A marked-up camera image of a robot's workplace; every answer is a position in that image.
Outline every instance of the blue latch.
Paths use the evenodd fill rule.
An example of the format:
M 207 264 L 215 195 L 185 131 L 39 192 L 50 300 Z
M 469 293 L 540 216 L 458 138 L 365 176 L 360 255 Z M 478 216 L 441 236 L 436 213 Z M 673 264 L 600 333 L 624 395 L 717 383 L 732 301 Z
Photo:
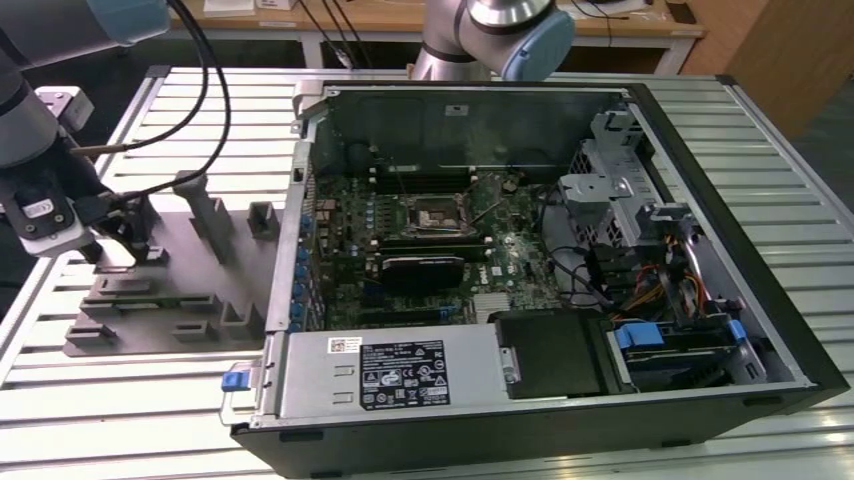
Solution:
M 662 332 L 654 323 L 628 323 L 614 331 L 621 350 L 630 347 L 656 347 L 665 344 Z
M 741 343 L 741 341 L 748 338 L 748 332 L 745 331 L 742 322 L 738 320 L 730 320 L 728 325 L 730 327 L 730 332 L 733 332 L 733 336 L 736 337 L 736 343 Z
M 226 372 L 223 374 L 223 392 L 246 392 L 250 390 L 250 371 Z

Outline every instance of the white label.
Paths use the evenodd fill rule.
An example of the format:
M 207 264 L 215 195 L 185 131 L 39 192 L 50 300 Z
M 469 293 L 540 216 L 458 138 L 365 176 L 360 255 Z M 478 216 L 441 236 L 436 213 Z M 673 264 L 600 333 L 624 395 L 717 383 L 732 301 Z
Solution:
M 468 117 L 469 105 L 446 105 L 445 116 L 446 117 Z
M 258 22 L 262 27 L 295 28 L 294 22 Z
M 329 353 L 360 353 L 360 347 L 362 347 L 362 337 L 330 338 Z
M 27 218 L 38 218 L 54 211 L 54 202 L 50 198 L 46 198 L 41 202 L 27 205 L 22 210 L 25 211 Z

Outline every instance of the sticker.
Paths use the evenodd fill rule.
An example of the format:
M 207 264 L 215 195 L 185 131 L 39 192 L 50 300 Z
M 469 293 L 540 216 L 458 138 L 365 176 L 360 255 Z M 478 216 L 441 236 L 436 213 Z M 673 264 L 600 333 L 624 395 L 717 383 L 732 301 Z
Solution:
M 446 117 L 468 117 L 469 105 L 446 105 L 445 116 Z
M 50 198 L 22 207 L 22 211 L 27 218 L 38 218 L 54 211 L 54 202 Z
M 262 27 L 297 28 L 297 23 L 294 22 L 258 22 L 258 25 Z
M 362 408 L 382 410 L 452 404 L 442 340 L 362 345 L 361 357 Z
M 330 338 L 329 353 L 360 353 L 362 337 L 333 337 Z

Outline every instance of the power cable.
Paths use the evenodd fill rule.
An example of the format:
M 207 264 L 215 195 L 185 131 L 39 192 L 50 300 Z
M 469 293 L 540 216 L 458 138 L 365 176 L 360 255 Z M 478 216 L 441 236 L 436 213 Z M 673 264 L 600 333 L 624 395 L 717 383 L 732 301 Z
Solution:
M 602 15 L 593 15 L 582 9 L 582 7 L 578 5 L 576 0 L 570 0 L 570 1 L 573 2 L 573 5 L 578 9 L 578 11 L 582 12 L 585 16 L 590 18 L 605 18 L 605 26 L 609 29 L 609 48 L 612 48 L 612 46 L 614 45 L 614 34 L 612 32 L 612 20 L 629 20 L 629 17 L 613 17 L 612 15 L 608 14 L 605 10 L 602 10 L 602 7 L 600 7 L 600 5 L 597 5 L 596 2 L 590 2 L 594 8 L 600 10 L 600 13 L 602 13 Z
M 163 132 L 162 134 L 151 137 L 147 140 L 141 140 L 139 142 L 135 142 L 135 143 L 122 143 L 122 144 L 117 144 L 117 145 L 97 145 L 97 146 L 90 146 L 90 147 L 77 147 L 77 148 L 71 149 L 71 153 L 73 154 L 83 156 L 83 157 L 98 157 L 99 155 L 106 155 L 106 154 L 111 154 L 111 153 L 122 153 L 122 152 L 127 152 L 130 150 L 137 150 L 139 148 L 147 147 L 150 145 L 154 145 L 155 143 L 162 142 L 163 140 L 169 139 L 170 137 L 173 137 L 173 135 L 175 135 L 179 131 L 182 131 L 185 129 L 185 127 L 187 125 L 190 125 L 190 122 L 193 122 L 193 119 L 197 118 L 197 114 L 202 110 L 202 105 L 205 104 L 205 100 L 207 99 L 207 96 L 209 96 L 211 72 L 209 70 L 209 63 L 207 63 L 207 60 L 206 60 L 205 55 L 203 55 L 203 50 L 199 47 L 197 34 L 195 34 L 194 31 L 191 31 L 190 27 L 187 28 L 187 30 L 190 31 L 190 36 L 193 37 L 195 45 L 197 45 L 197 55 L 199 57 L 199 67 L 202 68 L 202 90 L 199 91 L 199 97 L 197 98 L 197 103 L 194 104 L 193 108 L 190 109 L 190 112 L 187 112 L 187 116 L 185 117 L 185 119 L 181 122 L 178 122 L 173 126 L 173 128 L 170 128 L 166 132 Z
M 326 30 L 323 30 L 323 27 L 321 26 L 321 22 L 318 22 L 318 19 L 315 18 L 314 14 L 311 13 L 311 10 L 309 10 L 309 6 L 306 5 L 306 2 L 303 0 L 297 0 L 301 4 L 301 6 L 303 7 L 303 11 L 306 12 L 306 15 L 309 16 L 309 19 L 311 20 L 311 23 L 314 23 L 315 28 L 318 29 L 318 31 L 321 32 L 321 35 L 323 35 L 323 40 L 326 41 L 327 45 L 330 46 L 330 48 L 333 49 L 333 52 L 335 52 L 335 56 L 338 57 L 338 60 L 342 62 L 342 65 L 345 65 L 345 67 L 347 67 L 349 70 L 353 70 L 353 59 L 347 56 L 347 53 L 343 52 L 333 43 L 333 39 L 330 38 L 330 35 L 326 33 Z
M 347 40 L 347 35 L 345 34 L 345 29 L 342 28 L 342 24 L 338 23 L 338 18 L 335 18 L 335 14 L 333 13 L 333 9 L 330 8 L 330 3 L 327 0 L 322 0 L 323 8 L 326 8 L 326 13 L 330 15 L 333 19 L 333 23 L 335 24 L 335 29 L 338 30 L 339 35 L 342 36 L 342 42 L 345 43 L 345 51 L 347 52 L 347 56 L 350 57 L 352 68 L 362 68 L 360 62 L 357 62 L 357 54 L 350 47 L 350 40 Z
M 207 171 L 211 169 L 211 166 L 214 165 L 214 162 L 217 162 L 217 159 L 219 158 L 221 154 L 223 153 L 223 148 L 226 147 L 226 142 L 229 141 L 229 134 L 231 133 L 231 116 L 233 116 L 231 93 L 229 91 L 229 80 L 226 79 L 226 72 L 223 71 L 223 67 L 219 63 L 219 60 L 217 59 L 217 54 L 214 53 L 214 47 L 211 46 L 211 42 L 209 41 L 209 38 L 205 34 L 205 30 L 202 29 L 199 22 L 197 22 L 197 19 L 193 16 L 193 12 L 187 8 L 187 5 L 185 4 L 183 0 L 167 0 L 167 3 L 170 4 L 170 7 L 173 7 L 173 10 L 175 10 L 175 13 L 178 14 L 179 18 L 182 19 L 182 22 L 185 23 L 185 26 L 187 27 L 187 30 L 190 31 L 190 35 L 193 36 L 194 41 L 197 43 L 197 48 L 199 49 L 201 56 L 202 57 L 207 56 L 207 60 L 210 61 L 214 67 L 214 70 L 217 71 L 217 77 L 219 78 L 219 83 L 223 88 L 223 104 L 225 104 L 225 110 L 226 110 L 223 133 L 221 135 L 221 139 L 217 144 L 217 147 L 214 148 L 214 153 L 211 153 L 209 160 L 206 161 L 205 165 L 199 170 L 197 170 L 195 172 L 193 172 L 191 174 L 181 178 L 177 178 L 169 182 L 162 183 L 161 185 L 155 185 L 154 187 L 150 187 L 146 190 L 142 190 L 139 192 L 130 192 L 119 195 L 119 198 L 118 198 L 119 203 L 127 203 L 131 200 L 143 198 L 151 195 L 153 193 L 166 190 L 167 188 L 174 188 L 179 185 L 183 185 L 194 181 L 195 179 L 198 179 L 202 175 L 205 175 Z
M 345 9 L 342 8 L 341 3 L 338 3 L 338 0 L 333 0 L 333 3 L 335 4 L 335 7 L 338 8 L 338 11 L 342 14 L 342 18 L 345 19 L 345 22 L 347 23 L 347 27 L 350 27 L 350 31 L 353 32 L 353 36 L 357 37 L 357 44 L 360 45 L 360 50 L 362 51 L 362 56 L 365 57 L 365 61 L 369 64 L 369 68 L 374 68 L 374 62 L 372 61 L 372 56 L 369 55 L 369 51 L 365 48 L 365 42 L 362 41 L 362 36 L 360 36 L 360 32 L 357 31 L 357 29 L 353 26 L 353 23 L 350 22 L 350 17 L 347 16 L 347 13 L 345 12 Z

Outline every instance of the motherboard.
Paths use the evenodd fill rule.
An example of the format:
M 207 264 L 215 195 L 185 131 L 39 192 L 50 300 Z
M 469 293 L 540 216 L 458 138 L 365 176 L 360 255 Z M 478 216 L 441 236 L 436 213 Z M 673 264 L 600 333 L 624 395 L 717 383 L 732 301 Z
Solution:
M 542 185 L 506 172 L 450 187 L 378 177 L 318 180 L 326 330 L 477 323 L 490 308 L 561 306 L 534 226 Z

